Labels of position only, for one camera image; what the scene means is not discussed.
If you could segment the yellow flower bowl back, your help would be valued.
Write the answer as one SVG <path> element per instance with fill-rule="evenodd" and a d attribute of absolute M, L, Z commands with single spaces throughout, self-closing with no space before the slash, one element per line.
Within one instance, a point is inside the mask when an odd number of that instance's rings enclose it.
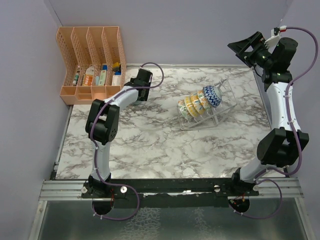
<path fill-rule="evenodd" d="M 197 96 L 198 96 L 198 99 L 199 99 L 201 105 L 203 106 L 203 108 L 204 108 L 206 111 L 209 111 L 209 110 L 211 109 L 211 104 L 210 104 L 210 103 L 208 102 L 208 100 L 206 99 L 203 90 L 197 91 Z"/>

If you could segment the blue orange floral bowl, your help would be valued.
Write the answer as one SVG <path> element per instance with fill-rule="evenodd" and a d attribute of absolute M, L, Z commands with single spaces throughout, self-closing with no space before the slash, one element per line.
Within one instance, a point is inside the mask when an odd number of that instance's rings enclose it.
<path fill-rule="evenodd" d="M 192 104 L 194 106 L 194 108 L 196 109 L 196 111 L 202 115 L 205 113 L 205 109 L 203 107 L 203 105 L 201 104 L 200 102 L 200 99 L 198 97 L 198 94 L 197 93 L 193 93 L 190 95 L 190 99 L 192 101 Z"/>

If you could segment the red patterned bowl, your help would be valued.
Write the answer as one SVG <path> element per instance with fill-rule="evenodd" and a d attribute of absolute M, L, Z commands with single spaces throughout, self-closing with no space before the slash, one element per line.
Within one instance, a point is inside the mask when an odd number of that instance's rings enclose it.
<path fill-rule="evenodd" d="M 213 108 L 216 108 L 220 105 L 220 103 L 222 102 L 223 93 L 218 87 L 207 85 L 204 86 L 202 90 L 206 100 Z"/>

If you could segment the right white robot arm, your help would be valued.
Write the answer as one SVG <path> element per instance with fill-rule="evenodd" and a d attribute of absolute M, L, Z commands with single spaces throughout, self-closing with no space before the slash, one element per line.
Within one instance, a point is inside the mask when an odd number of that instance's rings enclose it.
<path fill-rule="evenodd" d="M 281 33 L 276 28 L 274 35 L 265 39 L 257 31 L 244 40 L 228 44 L 248 67 L 262 68 L 261 80 L 271 110 L 271 131 L 259 142 L 256 158 L 232 174 L 229 189 L 236 196 L 252 188 L 267 171 L 280 173 L 283 167 L 293 165 L 309 142 L 309 135 L 301 131 L 296 120 L 293 77 L 288 70 L 298 43 L 281 37 Z"/>

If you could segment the yellow flower bowl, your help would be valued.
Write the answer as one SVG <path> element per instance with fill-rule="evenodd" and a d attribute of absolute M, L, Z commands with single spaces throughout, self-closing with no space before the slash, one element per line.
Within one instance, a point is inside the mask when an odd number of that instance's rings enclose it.
<path fill-rule="evenodd" d="M 211 104 L 210 104 L 210 103 L 208 102 L 208 100 L 206 99 L 203 90 L 197 91 L 197 96 L 198 96 L 198 99 L 199 99 L 201 105 L 203 106 L 203 108 L 204 108 L 206 111 L 209 111 L 209 110 L 211 109 Z"/>
<path fill-rule="evenodd" d="M 178 109 L 180 111 L 180 113 L 182 114 L 182 116 L 187 120 L 190 121 L 193 119 L 192 115 L 189 113 L 188 108 L 185 104 L 184 100 L 179 100 L 178 101 Z"/>

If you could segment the light teal bowl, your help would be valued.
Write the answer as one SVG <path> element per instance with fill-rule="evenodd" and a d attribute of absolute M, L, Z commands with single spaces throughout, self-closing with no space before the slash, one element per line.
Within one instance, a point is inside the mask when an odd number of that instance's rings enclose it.
<path fill-rule="evenodd" d="M 142 101 L 137 100 L 137 101 L 133 102 L 132 105 L 137 106 L 137 105 L 140 105 L 141 103 L 142 103 Z"/>

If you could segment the yellow dotted sun bowl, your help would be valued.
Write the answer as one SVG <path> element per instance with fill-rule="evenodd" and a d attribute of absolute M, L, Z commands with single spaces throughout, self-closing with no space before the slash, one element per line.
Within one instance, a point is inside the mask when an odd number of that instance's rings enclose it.
<path fill-rule="evenodd" d="M 193 117 L 193 118 L 197 118 L 199 116 L 199 113 L 197 112 L 196 108 L 194 107 L 193 105 L 193 102 L 191 100 L 191 97 L 190 96 L 186 96 L 184 98 L 184 103 L 187 107 L 187 110 L 188 112 L 190 113 L 190 115 Z"/>

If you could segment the yellow flower bowl front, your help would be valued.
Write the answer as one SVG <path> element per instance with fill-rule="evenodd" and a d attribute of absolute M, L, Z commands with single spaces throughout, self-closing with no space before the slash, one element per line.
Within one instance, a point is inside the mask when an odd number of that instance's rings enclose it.
<path fill-rule="evenodd" d="M 180 113 L 182 114 L 182 116 L 187 120 L 190 121 L 193 119 L 192 115 L 189 113 L 188 108 L 185 104 L 184 100 L 179 100 L 178 101 L 178 109 L 180 111 Z"/>

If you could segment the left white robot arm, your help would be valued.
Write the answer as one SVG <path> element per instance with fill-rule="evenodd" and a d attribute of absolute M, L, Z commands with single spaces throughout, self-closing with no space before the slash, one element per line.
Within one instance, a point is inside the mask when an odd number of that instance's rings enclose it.
<path fill-rule="evenodd" d="M 141 68 L 117 94 L 91 104 L 85 131 L 93 146 L 93 164 L 85 187 L 101 198 L 111 190 L 110 147 L 118 132 L 120 112 L 130 104 L 148 99 L 152 76 L 152 72 Z"/>

